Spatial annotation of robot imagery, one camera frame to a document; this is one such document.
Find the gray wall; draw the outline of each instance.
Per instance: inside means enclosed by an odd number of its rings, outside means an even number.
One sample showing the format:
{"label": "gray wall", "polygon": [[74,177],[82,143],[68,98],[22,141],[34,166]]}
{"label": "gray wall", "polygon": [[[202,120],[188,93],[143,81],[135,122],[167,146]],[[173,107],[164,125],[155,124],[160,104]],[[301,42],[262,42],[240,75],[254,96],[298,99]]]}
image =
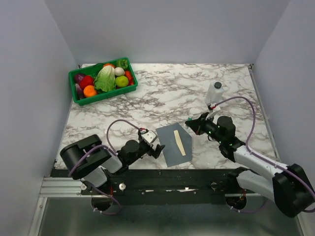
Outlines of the gray wall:
{"label": "gray wall", "polygon": [[0,235],[28,234],[51,169],[76,62],[43,0],[1,1]]}
{"label": "gray wall", "polygon": [[[293,0],[254,65],[281,159],[315,186],[315,1]],[[315,222],[315,214],[308,215]]]}
{"label": "gray wall", "polygon": [[45,1],[80,63],[253,63],[289,2]]}

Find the lettuce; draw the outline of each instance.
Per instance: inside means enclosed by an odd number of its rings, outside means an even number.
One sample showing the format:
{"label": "lettuce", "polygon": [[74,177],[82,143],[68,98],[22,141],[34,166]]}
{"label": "lettuce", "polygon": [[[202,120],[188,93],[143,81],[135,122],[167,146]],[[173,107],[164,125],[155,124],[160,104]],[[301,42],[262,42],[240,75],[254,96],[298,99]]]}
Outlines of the lettuce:
{"label": "lettuce", "polygon": [[94,80],[95,89],[109,92],[115,89],[115,72],[110,65],[103,67]]}

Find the green plastic basket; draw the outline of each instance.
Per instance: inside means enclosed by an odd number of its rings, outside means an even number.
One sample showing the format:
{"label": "green plastic basket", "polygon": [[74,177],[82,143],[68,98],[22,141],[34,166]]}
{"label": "green plastic basket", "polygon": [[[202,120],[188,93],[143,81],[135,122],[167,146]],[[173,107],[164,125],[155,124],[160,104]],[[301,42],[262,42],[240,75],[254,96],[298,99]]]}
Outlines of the green plastic basket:
{"label": "green plastic basket", "polygon": [[[131,72],[132,76],[133,76],[134,85],[130,85],[130,86],[127,86],[127,87],[124,87],[124,88],[118,88],[116,90],[109,91],[109,92],[100,93],[100,94],[98,94],[96,96],[93,96],[93,97],[86,97],[86,98],[83,98],[83,99],[79,99],[79,97],[77,95],[76,88],[75,88],[75,82],[74,82],[74,76],[77,73],[83,73],[83,74],[86,74],[86,75],[91,75],[93,78],[96,78],[97,74],[103,68],[104,64],[111,63],[114,66],[116,66],[116,62],[118,60],[121,60],[121,59],[127,59],[127,61],[128,61],[128,69],[127,70],[129,70]],[[133,70],[131,68],[130,61],[129,61],[128,58],[119,58],[117,60],[111,60],[111,61],[107,61],[107,62],[104,62],[104,63],[99,63],[99,64],[96,64],[96,65],[92,65],[92,66],[89,66],[89,67],[85,67],[85,68],[81,68],[81,69],[77,69],[77,70],[72,70],[72,71],[69,72],[69,80],[70,80],[70,85],[71,85],[73,101],[75,103],[78,103],[80,106],[87,105],[87,104],[90,104],[92,102],[98,102],[100,100],[103,100],[103,99],[106,99],[106,98],[110,98],[110,97],[114,97],[114,96],[117,96],[117,95],[121,95],[121,94],[124,94],[124,93],[127,93],[127,92],[135,91],[137,89],[137,86],[138,86],[138,81],[137,81],[137,79],[136,79],[136,77],[134,75],[134,72],[133,72]]]}

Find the gray mat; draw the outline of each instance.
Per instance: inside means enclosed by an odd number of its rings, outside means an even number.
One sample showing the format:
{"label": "gray mat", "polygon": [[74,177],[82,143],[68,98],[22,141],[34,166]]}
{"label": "gray mat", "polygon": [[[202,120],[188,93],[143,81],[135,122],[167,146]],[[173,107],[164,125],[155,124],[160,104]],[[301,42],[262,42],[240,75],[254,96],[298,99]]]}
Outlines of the gray mat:
{"label": "gray mat", "polygon": [[[182,156],[179,150],[174,130],[178,130],[186,155]],[[178,123],[157,128],[157,136],[161,145],[165,145],[163,154],[168,167],[189,162],[192,160],[192,138]]]}

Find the cable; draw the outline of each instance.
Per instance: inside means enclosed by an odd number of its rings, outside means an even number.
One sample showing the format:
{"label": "cable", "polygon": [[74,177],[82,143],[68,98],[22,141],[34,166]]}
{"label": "cable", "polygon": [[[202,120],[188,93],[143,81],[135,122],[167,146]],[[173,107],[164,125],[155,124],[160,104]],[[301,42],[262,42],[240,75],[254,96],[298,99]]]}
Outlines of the cable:
{"label": "cable", "polygon": [[120,205],[120,203],[119,203],[113,196],[108,195],[108,194],[106,194],[106,193],[100,191],[97,187],[95,187],[95,186],[94,186],[93,184],[91,184],[90,182],[89,182],[89,184],[91,185],[91,187],[92,187],[96,192],[98,192],[98,193],[100,193],[100,194],[102,194],[102,195],[104,195],[104,196],[110,198],[110,199],[111,199],[112,201],[114,201],[114,202],[118,205],[118,207],[119,207],[118,211],[116,211],[116,212],[105,212],[105,211],[102,211],[102,210],[97,209],[96,207],[94,207],[94,206],[92,205],[93,211],[97,211],[97,212],[99,212],[99,213],[101,213],[101,214],[104,214],[104,215],[117,215],[117,214],[122,210],[122,208],[123,208],[122,205]]}
{"label": "cable", "polygon": [[69,172],[69,177],[72,177],[74,171],[78,168],[78,166],[90,155],[92,154],[92,152],[94,152],[95,150],[99,149],[99,148],[105,148],[107,149],[109,152],[111,152],[113,155],[116,155],[111,149],[108,148],[108,146],[105,146],[103,144],[101,145],[97,145],[94,148],[92,148],[91,150],[89,150],[87,153],[85,153],[81,159],[74,165],[74,167],[72,168],[72,170]]}
{"label": "cable", "polygon": [[107,142],[108,142],[110,148],[114,151],[114,153],[115,153],[114,155],[115,155],[115,156],[117,156],[116,150],[114,149],[113,145],[112,145],[112,144],[110,143],[110,141],[109,141],[108,133],[109,133],[110,127],[111,127],[113,124],[115,124],[116,122],[119,122],[119,121],[126,122],[127,124],[130,124],[133,128],[135,128],[135,129],[137,129],[137,130],[141,130],[139,127],[135,126],[134,124],[130,123],[129,121],[127,121],[127,120],[125,120],[125,119],[117,119],[117,120],[115,120],[114,122],[112,122],[112,123],[108,126],[108,128],[107,128],[107,131],[106,131],[106,139],[107,139]]}
{"label": "cable", "polygon": [[[230,101],[230,100],[236,99],[236,98],[242,98],[242,99],[246,100],[246,101],[250,104],[250,106],[251,106],[251,108],[252,108],[252,115],[253,115],[252,128],[251,128],[251,131],[250,131],[250,133],[249,133],[249,135],[248,135],[248,137],[247,137],[247,139],[246,139],[246,142],[245,142],[246,149],[247,149],[247,150],[250,152],[250,154],[252,154],[253,156],[259,158],[260,160],[263,160],[263,161],[267,162],[267,163],[270,164],[270,165],[275,166],[275,168],[278,168],[278,169],[280,169],[280,170],[286,172],[287,174],[291,175],[291,176],[294,177],[296,180],[298,180],[298,181],[310,192],[311,196],[314,198],[314,201],[315,201],[315,192],[314,192],[299,176],[295,175],[294,173],[292,173],[291,171],[285,169],[285,168],[282,167],[282,166],[277,166],[277,165],[275,165],[274,162],[272,162],[272,161],[270,161],[270,160],[264,158],[263,156],[261,156],[261,155],[255,153],[255,152],[253,152],[253,150],[250,149],[250,147],[249,147],[249,140],[250,140],[250,138],[251,138],[251,136],[252,136],[252,133],[253,133],[254,127],[255,127],[255,123],[256,123],[256,112],[255,112],[254,106],[253,106],[253,104],[252,104],[251,101],[249,101],[247,98],[245,98],[245,97],[243,97],[243,96],[235,96],[235,97],[230,97],[230,98],[228,98],[228,99],[226,99],[226,100],[223,100],[223,101],[221,101],[221,102],[218,102],[215,106],[218,106],[218,105],[220,105],[220,104],[222,104],[222,103],[225,103],[225,102],[227,102],[227,101]],[[304,212],[313,213],[313,212],[315,212],[315,208],[312,209],[312,210],[304,210]]]}
{"label": "cable", "polygon": [[208,140],[209,140],[210,142],[214,142],[214,141],[215,141],[215,140],[211,140],[209,135],[208,135]]}
{"label": "cable", "polygon": [[268,203],[268,200],[266,200],[260,208],[258,208],[256,210],[252,210],[252,211],[250,211],[250,210],[238,210],[238,209],[235,209],[234,207],[232,207],[232,206],[230,206],[228,204],[227,205],[230,207],[230,210],[234,210],[234,211],[236,211],[238,213],[252,214],[252,213],[256,213],[256,212],[259,212],[259,211],[265,209],[266,206],[267,206],[267,203]]}
{"label": "cable", "polygon": [[246,197],[246,190],[245,189],[243,189],[243,195],[241,196],[241,200],[243,200],[244,198]]}

